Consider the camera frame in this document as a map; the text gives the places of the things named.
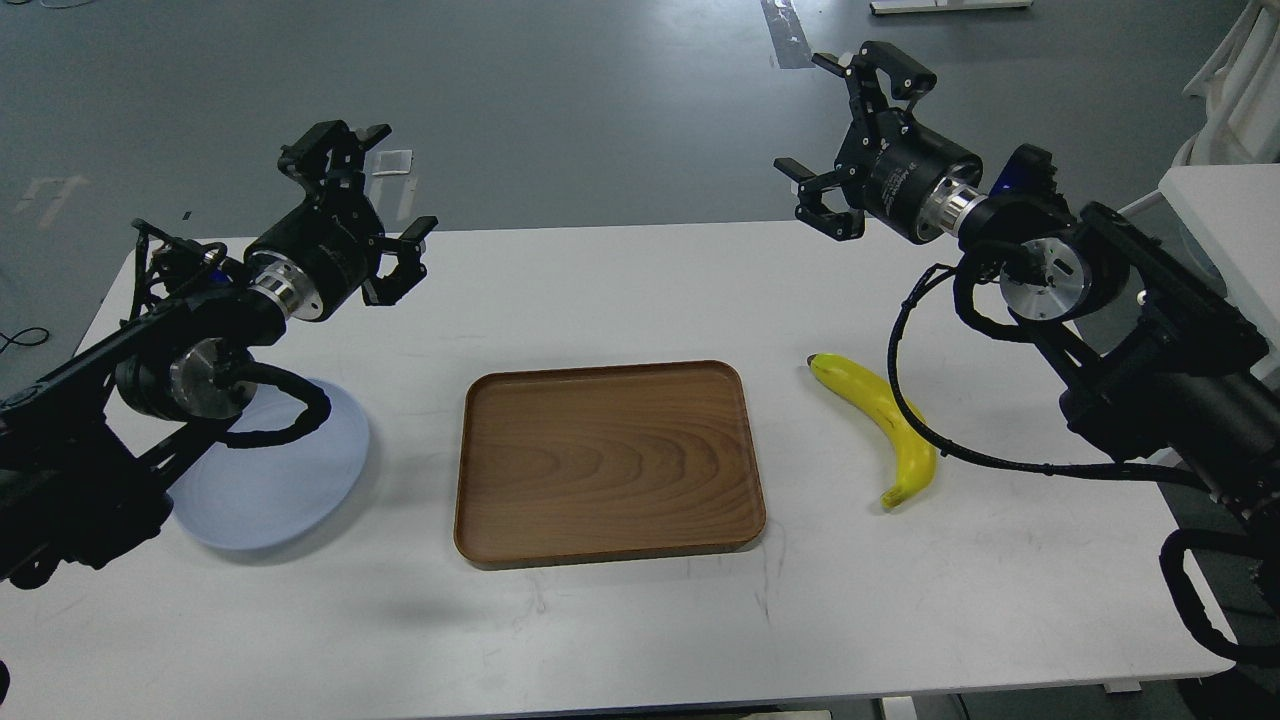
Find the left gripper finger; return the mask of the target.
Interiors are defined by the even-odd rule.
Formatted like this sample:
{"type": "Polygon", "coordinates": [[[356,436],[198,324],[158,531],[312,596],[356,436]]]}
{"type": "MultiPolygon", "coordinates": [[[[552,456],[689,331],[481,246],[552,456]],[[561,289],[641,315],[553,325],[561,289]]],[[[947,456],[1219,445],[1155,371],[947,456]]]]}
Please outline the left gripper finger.
{"type": "Polygon", "coordinates": [[[276,169],[303,191],[293,210],[360,208],[374,213],[366,188],[366,155],[390,133],[389,124],[353,129],[343,120],[325,120],[282,146],[276,169]]]}
{"type": "Polygon", "coordinates": [[[369,274],[361,283],[366,306],[394,306],[428,275],[422,255],[426,237],[438,224],[438,217],[419,217],[397,237],[375,234],[366,240],[369,274]],[[392,258],[394,266],[385,275],[379,275],[384,258],[392,258]]]}

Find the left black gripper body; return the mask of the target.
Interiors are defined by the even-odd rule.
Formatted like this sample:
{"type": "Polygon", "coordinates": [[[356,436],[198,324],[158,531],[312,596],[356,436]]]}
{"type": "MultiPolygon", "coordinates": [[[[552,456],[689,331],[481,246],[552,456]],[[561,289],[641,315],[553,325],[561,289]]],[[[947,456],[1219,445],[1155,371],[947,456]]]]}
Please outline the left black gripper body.
{"type": "Polygon", "coordinates": [[[244,264],[259,274],[287,263],[308,281],[294,311],[303,322],[324,322],[380,266],[375,238],[384,225],[365,196],[335,196],[302,202],[244,251],[244,264]]]}

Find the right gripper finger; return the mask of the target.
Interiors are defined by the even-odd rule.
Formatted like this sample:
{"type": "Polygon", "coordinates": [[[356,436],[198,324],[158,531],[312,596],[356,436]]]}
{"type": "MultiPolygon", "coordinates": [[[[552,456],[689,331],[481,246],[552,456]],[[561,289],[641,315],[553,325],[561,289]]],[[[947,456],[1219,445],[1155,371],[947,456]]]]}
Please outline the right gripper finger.
{"type": "Polygon", "coordinates": [[[938,83],[933,70],[886,41],[865,41],[841,56],[813,53],[812,64],[845,82],[851,127],[859,131],[914,126],[915,105],[938,83]]]}
{"type": "Polygon", "coordinates": [[[835,210],[826,199],[836,190],[844,191],[856,173],[855,168],[817,174],[794,158],[776,158],[773,168],[794,186],[794,218],[820,234],[836,241],[859,240],[865,232],[865,213],[861,209],[835,210]]]}

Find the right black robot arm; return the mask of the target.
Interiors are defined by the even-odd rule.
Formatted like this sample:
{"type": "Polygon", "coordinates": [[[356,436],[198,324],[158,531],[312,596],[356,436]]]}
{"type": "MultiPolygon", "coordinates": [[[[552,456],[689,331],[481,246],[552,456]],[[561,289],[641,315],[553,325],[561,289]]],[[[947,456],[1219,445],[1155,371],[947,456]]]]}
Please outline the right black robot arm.
{"type": "Polygon", "coordinates": [[[956,315],[1033,346],[1065,386],[1069,429],[1108,456],[1018,470],[1198,486],[1276,530],[1277,396],[1252,373],[1268,351],[1257,325],[1117,211],[1071,211],[1044,149],[1019,146],[980,190],[982,160],[914,117],[936,74],[892,44],[812,63],[845,82],[851,120],[831,170],[774,160],[795,217],[840,242],[868,217],[915,245],[954,238],[956,315]]]}

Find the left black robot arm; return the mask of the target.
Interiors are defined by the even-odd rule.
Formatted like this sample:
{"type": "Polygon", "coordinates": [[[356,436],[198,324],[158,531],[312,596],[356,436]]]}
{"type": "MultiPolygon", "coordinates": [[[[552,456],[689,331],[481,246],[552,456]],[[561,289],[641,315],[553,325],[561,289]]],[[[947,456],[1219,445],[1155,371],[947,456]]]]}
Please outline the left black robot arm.
{"type": "Polygon", "coordinates": [[[436,218],[389,236],[366,193],[367,152],[389,135],[326,120],[284,146],[278,170],[303,199],[241,259],[133,222],[129,316],[3,400],[5,583],[29,591],[65,562],[105,568],[159,534],[170,488],[215,445],[288,445],[326,421],[317,384],[252,348],[355,293],[392,306],[425,278],[436,218]]]}

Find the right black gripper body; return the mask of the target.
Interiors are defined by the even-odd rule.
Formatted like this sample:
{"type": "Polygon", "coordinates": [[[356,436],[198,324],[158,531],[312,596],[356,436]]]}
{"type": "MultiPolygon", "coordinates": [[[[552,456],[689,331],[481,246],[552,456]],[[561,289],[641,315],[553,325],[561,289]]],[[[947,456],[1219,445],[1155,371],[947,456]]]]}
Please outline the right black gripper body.
{"type": "Polygon", "coordinates": [[[905,111],[879,111],[850,123],[838,150],[841,193],[850,209],[883,222],[913,243],[941,231],[927,218],[941,182],[977,184],[977,154],[919,123],[905,111]]]}

